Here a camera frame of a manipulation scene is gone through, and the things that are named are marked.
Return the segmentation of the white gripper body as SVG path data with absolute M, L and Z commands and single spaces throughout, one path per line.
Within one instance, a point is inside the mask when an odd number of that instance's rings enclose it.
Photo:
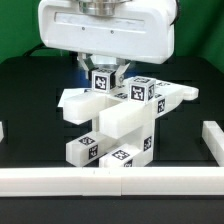
M 176 0 L 41 0 L 40 37 L 52 48 L 154 64 L 174 52 Z

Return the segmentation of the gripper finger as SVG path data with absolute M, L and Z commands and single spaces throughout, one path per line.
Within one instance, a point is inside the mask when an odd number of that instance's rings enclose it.
M 119 62 L 116 72 L 115 72 L 115 82 L 117 86 L 121 86 L 124 80 L 124 74 L 128 69 L 130 63 L 129 62 Z
M 94 65 L 91 54 L 79 52 L 78 53 L 78 61 L 85 70 L 85 76 L 87 80 L 92 79 L 92 72 L 97 69 L 97 67 Z

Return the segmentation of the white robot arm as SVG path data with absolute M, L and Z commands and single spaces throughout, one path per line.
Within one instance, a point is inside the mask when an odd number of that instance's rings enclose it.
M 41 0 L 40 37 L 73 51 L 87 71 L 129 61 L 165 62 L 174 52 L 177 0 Z

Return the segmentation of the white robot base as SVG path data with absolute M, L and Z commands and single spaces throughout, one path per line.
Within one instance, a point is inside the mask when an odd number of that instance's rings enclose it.
M 99 66 L 128 66 L 130 62 L 126 59 L 110 57 L 110 56 L 102 56 L 102 55 L 92 55 L 91 60 L 95 65 Z

